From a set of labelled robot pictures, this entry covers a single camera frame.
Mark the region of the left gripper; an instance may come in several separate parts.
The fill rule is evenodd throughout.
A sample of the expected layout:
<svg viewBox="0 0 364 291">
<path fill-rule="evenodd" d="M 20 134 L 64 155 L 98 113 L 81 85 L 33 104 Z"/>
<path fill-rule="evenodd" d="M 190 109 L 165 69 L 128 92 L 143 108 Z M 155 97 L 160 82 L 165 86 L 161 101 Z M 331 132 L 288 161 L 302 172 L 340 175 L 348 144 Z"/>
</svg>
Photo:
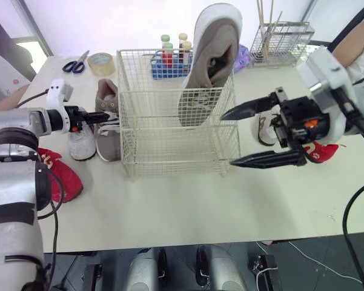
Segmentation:
<svg viewBox="0 0 364 291">
<path fill-rule="evenodd" d="M 68 115 L 68 120 L 69 120 L 69 132 L 70 133 L 77 133 L 80 132 L 83 129 L 83 122 L 84 122 L 84 117 L 83 117 L 83 110 L 81 110 L 78 106 L 76 105 L 69 105 L 69 106 L 65 106 L 64 107 L 67 115 Z"/>
</svg>

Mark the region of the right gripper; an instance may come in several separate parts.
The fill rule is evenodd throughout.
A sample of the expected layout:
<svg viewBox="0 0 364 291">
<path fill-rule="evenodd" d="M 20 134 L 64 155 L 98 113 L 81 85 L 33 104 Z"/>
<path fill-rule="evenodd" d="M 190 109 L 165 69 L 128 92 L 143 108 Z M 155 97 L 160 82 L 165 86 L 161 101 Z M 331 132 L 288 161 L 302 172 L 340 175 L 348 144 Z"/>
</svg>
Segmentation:
<svg viewBox="0 0 364 291">
<path fill-rule="evenodd" d="M 307 96 L 288 99 L 283 88 L 278 88 L 263 98 L 244 102 L 229 109 L 221 117 L 221 121 L 238 121 L 253 117 L 279 107 L 274 114 L 271 125 L 286 152 L 267 151 L 256 153 L 230 161 L 232 166 L 246 168 L 274 168 L 282 166 L 304 166 L 306 158 L 300 149 L 302 145 L 325 137 L 329 131 L 330 121 L 326 113 L 322 113 L 317 103 Z"/>
</svg>

